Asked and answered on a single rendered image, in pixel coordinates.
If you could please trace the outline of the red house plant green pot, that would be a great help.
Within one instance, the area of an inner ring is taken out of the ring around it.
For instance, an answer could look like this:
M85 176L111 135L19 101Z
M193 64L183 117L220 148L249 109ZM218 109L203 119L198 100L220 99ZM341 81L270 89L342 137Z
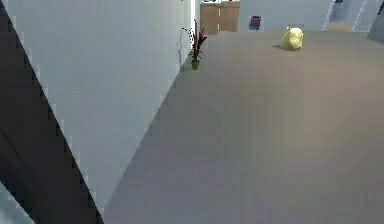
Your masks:
M202 55L201 47L207 37L204 35L204 29L198 27L197 20L193 20L194 25L190 29L183 28L186 31L191 42L191 51L189 56L191 57L191 66L193 70L198 70L200 67L200 59Z

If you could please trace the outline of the brown wooden cupboard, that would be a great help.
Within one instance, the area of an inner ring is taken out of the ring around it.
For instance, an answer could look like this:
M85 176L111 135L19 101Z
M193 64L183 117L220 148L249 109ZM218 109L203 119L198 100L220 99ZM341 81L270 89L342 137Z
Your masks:
M240 0L201 0L200 27L208 35L236 32Z

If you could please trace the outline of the yellow bag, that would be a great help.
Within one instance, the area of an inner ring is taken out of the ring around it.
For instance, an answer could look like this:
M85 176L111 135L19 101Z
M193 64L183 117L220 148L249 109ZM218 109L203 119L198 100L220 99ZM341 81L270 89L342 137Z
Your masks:
M288 27L282 37L281 47L285 50L299 50L303 47L304 33L300 28Z

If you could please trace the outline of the dark brown room door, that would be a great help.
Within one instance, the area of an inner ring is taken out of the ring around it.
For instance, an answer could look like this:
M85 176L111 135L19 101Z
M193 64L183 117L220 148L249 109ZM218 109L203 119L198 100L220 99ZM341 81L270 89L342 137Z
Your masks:
M34 224L104 224L3 0L0 183Z

